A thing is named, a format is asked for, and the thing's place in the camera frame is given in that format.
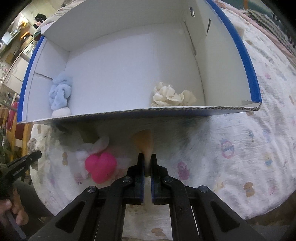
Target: human hand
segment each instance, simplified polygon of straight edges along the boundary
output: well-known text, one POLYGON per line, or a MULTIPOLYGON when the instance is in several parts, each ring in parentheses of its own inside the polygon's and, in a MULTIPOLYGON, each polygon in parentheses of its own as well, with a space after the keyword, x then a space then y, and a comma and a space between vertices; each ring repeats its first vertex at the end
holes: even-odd
POLYGON ((10 200, 0 200, 0 214, 4 214, 10 210, 16 214, 17 225, 26 225, 29 221, 28 214, 26 214, 24 207, 21 204, 20 196, 17 193, 16 188, 13 190, 12 202, 10 200))

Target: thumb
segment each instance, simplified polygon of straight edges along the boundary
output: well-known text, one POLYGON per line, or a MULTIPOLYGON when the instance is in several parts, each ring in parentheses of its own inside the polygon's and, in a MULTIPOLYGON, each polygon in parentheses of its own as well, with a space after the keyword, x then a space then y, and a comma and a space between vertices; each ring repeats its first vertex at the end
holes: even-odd
POLYGON ((0 200, 0 214, 4 214, 11 208, 12 204, 10 200, 0 200))

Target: pink heart-shaped toy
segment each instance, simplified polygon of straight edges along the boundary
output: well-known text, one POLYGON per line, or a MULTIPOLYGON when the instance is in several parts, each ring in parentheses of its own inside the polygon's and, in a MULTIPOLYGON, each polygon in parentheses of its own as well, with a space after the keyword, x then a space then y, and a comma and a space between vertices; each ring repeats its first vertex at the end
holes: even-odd
POLYGON ((98 184, 106 182, 114 173, 116 166, 116 158, 108 152, 103 152, 101 155, 92 154, 85 160, 85 169, 98 184))

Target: metal screw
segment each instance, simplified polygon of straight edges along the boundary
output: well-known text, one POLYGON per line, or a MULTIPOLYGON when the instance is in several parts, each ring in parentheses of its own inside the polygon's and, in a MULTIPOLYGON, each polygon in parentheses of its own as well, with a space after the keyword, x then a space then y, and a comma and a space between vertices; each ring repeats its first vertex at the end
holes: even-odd
POLYGON ((194 18, 194 17, 195 17, 195 13, 194 13, 194 10, 193 10, 193 8, 192 8, 192 7, 190 7, 190 8, 189 8, 189 10, 190 10, 190 12, 191 12, 191 17, 193 17, 193 18, 194 18))
POLYGON ((94 193, 96 191, 96 186, 89 186, 86 190, 88 193, 94 193))
POLYGON ((163 178, 163 181, 166 182, 166 183, 170 183, 170 182, 173 181, 173 178, 170 177, 170 176, 166 176, 166 177, 163 178))
POLYGON ((129 183, 129 182, 131 182, 131 180, 132 180, 132 178, 129 177, 129 176, 125 176, 125 177, 123 178, 123 182, 125 182, 125 183, 129 183))
POLYGON ((201 192, 207 192, 209 189, 208 189, 208 187, 206 187, 206 186, 200 186, 200 187, 199 187, 199 190, 200 190, 201 192))

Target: cream ruffled fabric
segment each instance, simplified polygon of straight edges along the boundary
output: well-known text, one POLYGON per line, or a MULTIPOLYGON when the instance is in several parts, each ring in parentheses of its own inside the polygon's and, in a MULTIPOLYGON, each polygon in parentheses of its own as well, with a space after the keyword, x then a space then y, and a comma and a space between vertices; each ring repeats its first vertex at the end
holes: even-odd
POLYGON ((196 102, 196 98, 192 92, 184 90, 181 94, 177 94, 170 85, 163 85, 159 82, 154 87, 154 96, 152 107, 160 106, 191 106, 196 102))

